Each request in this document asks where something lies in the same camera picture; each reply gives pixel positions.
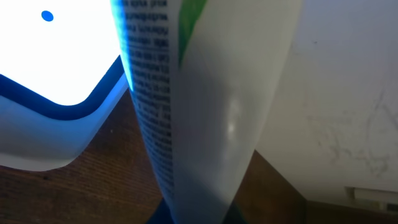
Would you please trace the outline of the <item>white cream tube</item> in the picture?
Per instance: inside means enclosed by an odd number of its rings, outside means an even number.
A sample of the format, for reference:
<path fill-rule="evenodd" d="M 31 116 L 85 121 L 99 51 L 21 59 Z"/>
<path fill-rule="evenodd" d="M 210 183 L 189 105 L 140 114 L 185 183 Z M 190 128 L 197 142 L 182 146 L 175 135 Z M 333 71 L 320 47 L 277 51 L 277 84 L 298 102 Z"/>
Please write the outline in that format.
<path fill-rule="evenodd" d="M 139 127 L 174 223 L 222 223 L 271 108 L 302 2 L 112 1 Z"/>

